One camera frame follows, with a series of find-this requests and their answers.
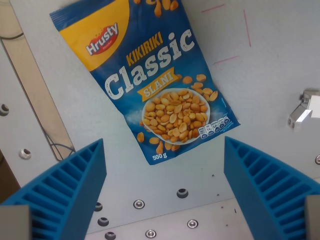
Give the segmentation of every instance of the snack package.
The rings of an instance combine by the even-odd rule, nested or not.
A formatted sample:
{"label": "snack package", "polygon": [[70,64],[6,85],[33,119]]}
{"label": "snack package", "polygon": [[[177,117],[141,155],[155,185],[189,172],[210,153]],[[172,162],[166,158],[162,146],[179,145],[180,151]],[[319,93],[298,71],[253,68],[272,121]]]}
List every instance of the snack package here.
{"label": "snack package", "polygon": [[81,0],[50,16],[150,165],[239,126],[180,0]]}

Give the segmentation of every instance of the blue ribbed block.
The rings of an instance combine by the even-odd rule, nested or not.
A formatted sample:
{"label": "blue ribbed block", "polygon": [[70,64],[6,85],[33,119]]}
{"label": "blue ribbed block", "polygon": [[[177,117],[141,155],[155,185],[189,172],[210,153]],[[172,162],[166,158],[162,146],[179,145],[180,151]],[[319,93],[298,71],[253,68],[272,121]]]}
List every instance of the blue ribbed block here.
{"label": "blue ribbed block", "polygon": [[305,199],[320,194],[320,184],[230,137],[225,137],[224,174],[254,239],[306,239]]}
{"label": "blue ribbed block", "polygon": [[2,205],[29,205],[33,240],[83,240],[106,175],[100,139],[39,175]]}

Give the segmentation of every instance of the metal screw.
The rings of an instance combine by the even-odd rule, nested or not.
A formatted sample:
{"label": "metal screw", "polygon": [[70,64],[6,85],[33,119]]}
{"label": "metal screw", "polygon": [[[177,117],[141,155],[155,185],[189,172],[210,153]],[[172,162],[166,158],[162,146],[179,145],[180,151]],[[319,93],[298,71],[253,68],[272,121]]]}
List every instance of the metal screw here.
{"label": "metal screw", "polygon": [[142,200],[135,200],[133,206],[136,209],[143,209],[145,207],[145,202]]}
{"label": "metal screw", "polygon": [[145,232],[145,236],[148,238],[148,239],[154,239],[156,236],[157,236],[157,233],[155,230],[148,230]]}
{"label": "metal screw", "polygon": [[196,227],[198,227],[199,223],[197,220],[191,219],[188,221],[187,225],[188,225],[188,228],[195,229]]}
{"label": "metal screw", "polygon": [[316,156],[315,163],[320,165],[320,155]]}
{"label": "metal screw", "polygon": [[9,108],[7,107],[7,105],[2,104],[0,106],[0,116],[7,116],[9,114]]}
{"label": "metal screw", "polygon": [[28,160],[31,158],[31,152],[27,149],[21,149],[19,151],[19,157],[23,160]]}

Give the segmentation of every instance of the metal bracket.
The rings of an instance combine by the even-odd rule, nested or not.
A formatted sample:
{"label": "metal bracket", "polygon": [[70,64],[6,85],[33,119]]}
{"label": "metal bracket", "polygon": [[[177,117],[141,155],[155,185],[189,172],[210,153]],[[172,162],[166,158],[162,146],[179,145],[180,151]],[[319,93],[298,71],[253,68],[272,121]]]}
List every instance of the metal bracket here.
{"label": "metal bracket", "polygon": [[290,114],[288,119],[288,125],[298,130],[301,128],[302,122],[311,115],[311,112],[315,109],[314,106],[310,106],[311,98],[313,96],[320,96],[318,89],[306,89],[301,97],[300,105]]}

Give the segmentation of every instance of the screw hole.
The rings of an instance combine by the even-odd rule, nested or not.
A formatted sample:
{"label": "screw hole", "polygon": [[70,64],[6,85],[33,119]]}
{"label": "screw hole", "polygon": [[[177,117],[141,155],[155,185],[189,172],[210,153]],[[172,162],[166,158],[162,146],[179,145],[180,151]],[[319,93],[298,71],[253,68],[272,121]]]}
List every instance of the screw hole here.
{"label": "screw hole", "polygon": [[104,238],[107,239],[107,240],[114,240],[114,239],[116,239],[116,235],[115,235],[114,232],[108,231],[108,232],[104,235]]}
{"label": "screw hole", "polygon": [[176,192],[176,195],[178,198],[184,199],[184,198],[188,197],[189,193],[185,188],[181,188]]}
{"label": "screw hole", "polygon": [[0,116],[7,116],[9,114],[9,108],[7,107],[7,105],[2,104],[0,107]]}
{"label": "screw hole", "polygon": [[95,209],[94,211],[95,212],[100,212],[102,210],[103,206],[100,202],[97,202],[96,205],[95,205]]}
{"label": "screw hole", "polygon": [[98,224],[101,226],[101,227],[106,227],[109,225],[109,220],[106,218],[106,217],[100,217],[98,219]]}

